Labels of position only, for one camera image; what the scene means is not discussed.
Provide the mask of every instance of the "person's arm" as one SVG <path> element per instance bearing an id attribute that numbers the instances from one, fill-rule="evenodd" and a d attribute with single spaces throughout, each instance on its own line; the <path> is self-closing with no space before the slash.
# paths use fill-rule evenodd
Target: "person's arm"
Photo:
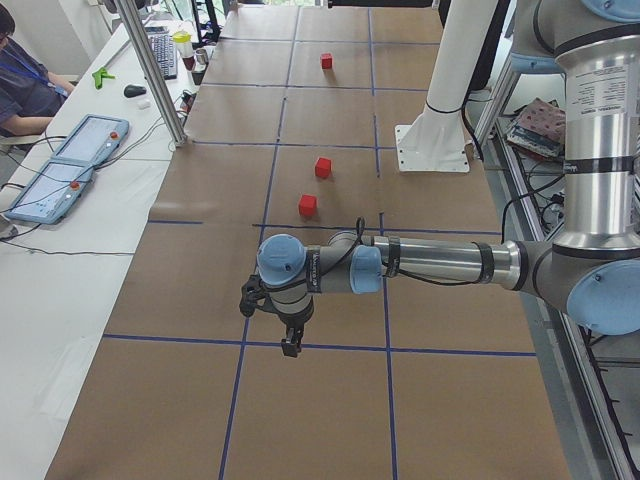
<path id="1" fill-rule="evenodd" d="M 73 84 L 71 84 L 68 80 L 65 80 L 63 77 L 61 77 L 60 75 L 57 75 L 55 73 L 48 73 L 49 76 L 49 81 L 51 83 L 53 83 L 54 85 L 58 85 L 59 87 L 62 87 L 65 89 L 65 91 L 67 93 L 71 93 L 73 92 L 73 89 L 75 88 L 73 86 Z"/>
<path id="2" fill-rule="evenodd" d="M 51 120 L 53 120 L 53 117 L 21 117 L 13 115 L 0 123 L 0 127 L 17 136 L 39 135 L 44 132 Z"/>

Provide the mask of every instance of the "keyboard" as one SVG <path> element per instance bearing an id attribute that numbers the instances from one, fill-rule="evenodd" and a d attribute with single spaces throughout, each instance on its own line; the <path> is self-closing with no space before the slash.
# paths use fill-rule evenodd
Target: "keyboard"
<path id="1" fill-rule="evenodd" d="M 178 76 L 178 49 L 168 33 L 149 35 L 151 50 L 165 80 Z"/>

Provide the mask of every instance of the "yellow lid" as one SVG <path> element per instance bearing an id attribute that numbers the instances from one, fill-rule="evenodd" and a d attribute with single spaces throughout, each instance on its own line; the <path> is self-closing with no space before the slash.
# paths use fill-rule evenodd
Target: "yellow lid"
<path id="1" fill-rule="evenodd" d="M 180 30 L 179 32 L 174 33 L 172 38 L 176 43 L 186 43 L 191 41 L 191 34 L 184 30 Z"/>

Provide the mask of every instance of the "blue joint cap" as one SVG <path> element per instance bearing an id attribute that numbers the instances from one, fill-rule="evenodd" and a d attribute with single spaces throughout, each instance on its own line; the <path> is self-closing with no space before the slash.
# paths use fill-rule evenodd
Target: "blue joint cap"
<path id="1" fill-rule="evenodd" d="M 552 57 L 536 57 L 533 55 L 511 54 L 511 69 L 518 73 L 548 75 L 562 73 L 562 68 Z"/>
<path id="2" fill-rule="evenodd" d="M 582 0 L 582 3 L 596 15 L 612 22 L 640 22 L 638 0 Z"/>
<path id="3" fill-rule="evenodd" d="M 258 249 L 258 272 L 266 284 L 279 287 L 300 274 L 305 258 L 300 240 L 286 234 L 274 235 Z"/>
<path id="4" fill-rule="evenodd" d="M 376 247 L 358 245 L 351 255 L 349 280 L 353 293 L 374 293 L 382 287 L 382 259 Z"/>
<path id="5" fill-rule="evenodd" d="M 640 261 L 607 263 L 585 275 L 569 294 L 567 313 L 604 335 L 640 329 Z"/>

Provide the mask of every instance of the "dark blue shirt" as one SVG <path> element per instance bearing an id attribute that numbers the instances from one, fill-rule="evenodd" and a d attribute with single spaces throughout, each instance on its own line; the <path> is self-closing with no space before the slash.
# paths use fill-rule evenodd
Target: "dark blue shirt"
<path id="1" fill-rule="evenodd" d="M 28 65 L 33 72 L 12 56 Z M 0 123 L 13 115 L 53 117 L 60 109 L 66 97 L 43 81 L 33 78 L 35 76 L 48 81 L 47 68 L 36 62 L 10 38 L 7 46 L 0 51 Z M 0 133 L 5 136 L 12 135 L 2 128 Z"/>

